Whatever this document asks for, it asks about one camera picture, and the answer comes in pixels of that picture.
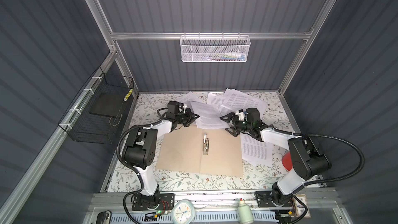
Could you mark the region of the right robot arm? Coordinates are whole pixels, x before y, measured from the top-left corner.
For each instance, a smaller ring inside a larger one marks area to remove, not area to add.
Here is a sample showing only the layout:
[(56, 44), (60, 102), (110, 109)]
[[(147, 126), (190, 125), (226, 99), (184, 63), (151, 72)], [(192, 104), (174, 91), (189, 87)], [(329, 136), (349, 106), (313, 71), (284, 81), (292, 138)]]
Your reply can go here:
[[(329, 135), (302, 134), (288, 132), (275, 128), (273, 125), (265, 124), (260, 117), (257, 108), (239, 110), (220, 117), (229, 127), (226, 129), (233, 136), (246, 134), (259, 142), (279, 141), (280, 144), (288, 145), (291, 156), (292, 169), (288, 174), (273, 184), (268, 199), (275, 206), (285, 205), (295, 194), (309, 185), (330, 183), (349, 179), (357, 175), (365, 165), (363, 152), (355, 144)], [(339, 141), (348, 145), (359, 155), (359, 165), (346, 175), (311, 181), (316, 175), (329, 170), (332, 166), (317, 138)]]

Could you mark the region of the beige paper folder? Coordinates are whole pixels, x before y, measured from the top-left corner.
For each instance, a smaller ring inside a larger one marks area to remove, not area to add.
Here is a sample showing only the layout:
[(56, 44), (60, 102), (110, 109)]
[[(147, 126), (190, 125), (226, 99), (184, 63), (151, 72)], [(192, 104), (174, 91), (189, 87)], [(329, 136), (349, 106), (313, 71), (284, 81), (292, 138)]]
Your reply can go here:
[[(203, 155), (204, 133), (209, 138), (208, 155)], [(164, 135), (155, 168), (242, 177), (241, 141), (221, 129), (182, 128)]]

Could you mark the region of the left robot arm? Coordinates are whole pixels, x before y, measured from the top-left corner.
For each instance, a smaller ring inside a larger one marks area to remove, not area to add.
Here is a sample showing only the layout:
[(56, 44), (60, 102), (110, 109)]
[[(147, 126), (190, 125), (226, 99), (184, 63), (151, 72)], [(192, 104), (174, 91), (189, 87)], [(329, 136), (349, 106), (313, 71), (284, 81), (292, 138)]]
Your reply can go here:
[(122, 200), (127, 217), (134, 224), (139, 223), (127, 208), (129, 196), (138, 197), (143, 206), (156, 207), (160, 200), (159, 184), (154, 179), (152, 163), (155, 157), (157, 139), (178, 129), (178, 125), (189, 127), (200, 115), (195, 114), (186, 104), (170, 101), (167, 107), (157, 110), (159, 119), (154, 123), (134, 125), (121, 134), (116, 155), (119, 162), (131, 169), (137, 176), (140, 187), (127, 193)]

